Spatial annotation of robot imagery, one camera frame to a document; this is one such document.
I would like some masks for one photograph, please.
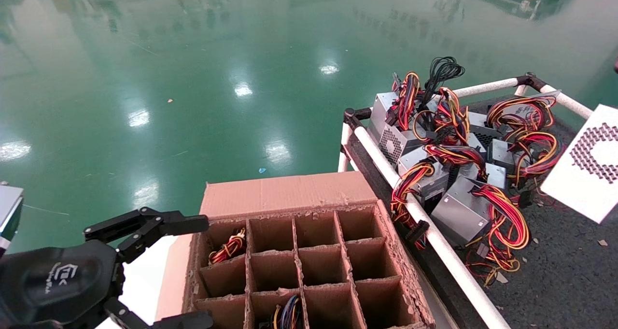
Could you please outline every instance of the box flap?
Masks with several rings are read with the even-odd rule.
[[[207,184],[199,214],[225,219],[248,214],[332,208],[377,200],[362,173],[322,173]]]

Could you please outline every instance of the white pvc pipe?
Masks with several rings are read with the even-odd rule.
[[[517,84],[518,84],[517,78],[508,78],[505,80],[498,80],[497,82],[464,87],[462,89],[453,90],[453,92],[457,95],[457,97],[466,97],[466,96],[472,96],[472,95],[479,94],[479,93],[488,93],[490,91],[506,89],[507,87],[516,87]]]
[[[344,126],[341,130],[341,145],[346,145],[351,136],[351,128],[348,124],[344,122]],[[347,165],[349,163],[348,158],[342,152],[339,153],[339,165],[337,167],[337,172],[347,172]],[[358,171],[358,167],[356,164],[353,165],[355,171]]]
[[[550,85],[545,85],[544,87],[541,87],[541,93],[550,93],[551,91],[556,91],[556,89],[554,89]],[[577,102],[573,98],[570,98],[566,94],[560,93],[558,97],[556,97],[556,102],[569,108],[571,111],[574,111],[576,114],[586,120],[590,117],[590,115],[592,115],[592,109],[584,106],[580,102]]]
[[[373,143],[366,129],[364,127],[357,127],[354,130],[354,134],[358,137],[363,147],[365,147],[371,159],[373,159],[373,162],[376,164],[378,171],[384,176],[384,179],[386,179],[392,187],[395,187],[399,181],[399,175],[384,157],[380,149]],[[406,208],[415,221],[423,220],[429,223],[427,240],[431,243],[435,252],[440,256],[440,259],[453,275],[453,278],[455,278],[455,281],[457,281],[457,284],[461,287],[463,293],[468,297],[478,314],[483,318],[485,324],[490,329],[509,329],[510,326],[508,326],[507,322],[497,311],[492,301],[478,285],[477,281],[461,262],[457,254],[455,254],[450,244],[446,241],[444,236],[442,236],[441,232],[437,229],[433,221],[431,221],[431,218],[423,210],[419,202],[411,195],[408,196]]]
[[[528,85],[520,85],[515,90],[515,96],[526,96],[526,91],[528,91]]]

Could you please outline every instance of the perforated pattern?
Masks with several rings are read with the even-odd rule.
[[[490,135],[483,135],[483,133],[477,133],[477,132],[473,132],[473,133],[475,136],[477,136],[478,141],[481,142],[481,144],[485,147],[485,149],[488,149],[490,144],[492,143],[492,140],[496,138]]]
[[[612,184],[618,179],[618,162],[616,164],[599,164],[590,151],[598,142],[618,141],[618,127],[609,127],[603,123],[601,127],[587,128],[570,151],[569,155],[574,160],[573,166],[595,174],[599,179],[605,179]]]
[[[388,147],[389,142],[392,144],[392,151]],[[395,134],[390,129],[384,130],[378,146],[380,151],[382,151],[386,159],[391,164],[396,164],[399,157],[401,157],[401,152],[404,151],[401,142],[397,139],[397,137],[395,137]]]

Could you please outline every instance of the cardboard compartment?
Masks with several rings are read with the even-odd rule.
[[[298,288],[298,271],[292,252],[252,254],[249,280],[251,290],[276,291]]]
[[[198,311],[210,311],[214,326],[212,329],[243,329],[245,322],[246,296],[204,299],[195,302]]]
[[[301,215],[294,220],[298,248],[338,243],[334,212]]]
[[[301,248],[298,257],[306,286],[346,282],[340,246]]]
[[[300,296],[300,289],[295,289],[292,291],[286,290],[278,292],[253,293],[251,295],[253,327],[250,323],[249,329],[259,329],[260,323],[270,322],[277,305],[283,308],[287,301],[295,295]]]
[[[239,219],[238,221],[225,221],[223,223],[211,222],[208,230],[201,234],[201,243],[203,244],[199,248],[199,265],[201,267],[208,266],[208,255],[210,252],[214,250],[219,250],[221,247],[227,243],[230,239],[230,236],[236,234],[241,228],[247,228],[246,219]]]
[[[397,275],[384,239],[348,242],[346,248],[355,281]]]
[[[245,293],[245,256],[201,268],[199,272],[209,298]]]
[[[337,212],[344,241],[382,237],[373,210]]]
[[[292,217],[250,219],[249,250],[293,250]]]
[[[361,329],[362,318],[354,310],[351,286],[305,287],[309,329]]]
[[[404,327],[415,322],[408,313],[399,276],[358,281],[356,291],[367,329]]]

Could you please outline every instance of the black wire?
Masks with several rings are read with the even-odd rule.
[[[429,79],[425,82],[424,94],[420,107],[426,106],[437,89],[447,80],[459,78],[465,73],[465,68],[457,64],[453,56],[436,57],[431,61]]]

